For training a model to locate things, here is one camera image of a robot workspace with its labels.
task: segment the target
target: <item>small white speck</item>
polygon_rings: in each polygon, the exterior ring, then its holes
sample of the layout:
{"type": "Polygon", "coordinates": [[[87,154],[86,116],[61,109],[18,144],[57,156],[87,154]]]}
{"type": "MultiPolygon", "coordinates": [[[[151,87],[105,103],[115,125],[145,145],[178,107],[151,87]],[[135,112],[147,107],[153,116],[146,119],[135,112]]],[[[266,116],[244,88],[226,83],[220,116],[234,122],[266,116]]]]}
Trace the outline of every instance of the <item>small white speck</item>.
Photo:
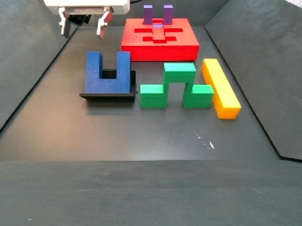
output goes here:
{"type": "Polygon", "coordinates": [[[210,141],[210,146],[213,147],[213,149],[216,149],[212,141],[210,141]]]}

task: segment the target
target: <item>blue u-shaped block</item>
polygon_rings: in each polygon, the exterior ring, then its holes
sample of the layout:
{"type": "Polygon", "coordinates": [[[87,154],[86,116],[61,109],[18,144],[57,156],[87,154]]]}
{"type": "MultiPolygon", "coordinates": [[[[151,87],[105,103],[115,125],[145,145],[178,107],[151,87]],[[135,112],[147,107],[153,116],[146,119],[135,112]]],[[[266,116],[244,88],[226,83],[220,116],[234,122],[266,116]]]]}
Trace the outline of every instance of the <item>blue u-shaped block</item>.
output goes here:
{"type": "Polygon", "coordinates": [[[87,52],[86,59],[86,93],[130,94],[131,60],[130,52],[117,52],[117,78],[103,77],[103,56],[101,52],[87,52]]]}

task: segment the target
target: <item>yellow rectangular block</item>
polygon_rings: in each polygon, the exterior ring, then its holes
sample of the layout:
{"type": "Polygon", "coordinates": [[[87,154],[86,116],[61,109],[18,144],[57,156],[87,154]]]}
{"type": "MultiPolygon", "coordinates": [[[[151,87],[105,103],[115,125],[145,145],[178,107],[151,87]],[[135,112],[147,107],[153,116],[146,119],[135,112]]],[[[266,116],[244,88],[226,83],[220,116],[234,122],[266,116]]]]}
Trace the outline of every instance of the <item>yellow rectangular block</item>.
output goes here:
{"type": "Polygon", "coordinates": [[[218,117],[236,119],[242,107],[217,59],[205,59],[202,73],[206,83],[216,91],[214,106],[218,117]]]}

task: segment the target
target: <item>gray surface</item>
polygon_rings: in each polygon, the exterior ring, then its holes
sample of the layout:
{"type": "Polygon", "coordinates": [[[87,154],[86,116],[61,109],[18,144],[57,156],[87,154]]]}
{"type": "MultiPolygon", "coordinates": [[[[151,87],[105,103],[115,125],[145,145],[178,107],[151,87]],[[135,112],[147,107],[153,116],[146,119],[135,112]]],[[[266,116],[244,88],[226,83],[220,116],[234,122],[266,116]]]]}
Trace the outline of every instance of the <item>gray surface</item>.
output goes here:
{"type": "MultiPolygon", "coordinates": [[[[163,10],[166,4],[175,6],[175,17],[189,18],[193,26],[205,26],[208,21],[214,17],[229,0],[145,0],[138,4],[130,5],[130,13],[127,15],[115,15],[110,26],[125,26],[126,18],[142,18],[145,4],[153,4],[155,9],[155,17],[163,18],[163,10]]],[[[97,18],[93,18],[91,25],[97,25],[97,18]]]]}
{"type": "Polygon", "coordinates": [[[67,39],[42,0],[0,0],[0,12],[2,130],[67,39]]]}
{"type": "Polygon", "coordinates": [[[0,224],[300,226],[293,162],[0,162],[0,224]]]}
{"type": "Polygon", "coordinates": [[[284,0],[234,0],[206,29],[284,157],[302,160],[302,11],[284,0]]]}
{"type": "MultiPolygon", "coordinates": [[[[197,83],[205,82],[204,57],[218,57],[244,106],[237,120],[220,120],[214,108],[183,109],[181,84],[170,87],[167,109],[141,109],[139,95],[134,105],[87,103],[79,97],[86,88],[86,52],[102,50],[105,68],[115,68],[123,27],[111,27],[103,41],[94,27],[83,27],[0,135],[0,159],[277,159],[206,30],[196,27],[196,32],[202,42],[197,83]]],[[[133,69],[138,85],[162,82],[163,63],[133,63],[133,69]]]]}

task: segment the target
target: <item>red block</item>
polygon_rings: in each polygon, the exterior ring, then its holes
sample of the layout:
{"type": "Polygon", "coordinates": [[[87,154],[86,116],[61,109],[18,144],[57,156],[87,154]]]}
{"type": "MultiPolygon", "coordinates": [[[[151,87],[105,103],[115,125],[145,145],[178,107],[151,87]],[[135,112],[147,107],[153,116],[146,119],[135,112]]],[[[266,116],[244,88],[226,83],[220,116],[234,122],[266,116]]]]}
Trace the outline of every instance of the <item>red block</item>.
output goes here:
{"type": "Polygon", "coordinates": [[[127,19],[122,50],[131,52],[133,61],[196,61],[200,43],[188,19],[174,19],[173,25],[163,25],[154,19],[154,25],[145,25],[143,19],[127,19]]]}

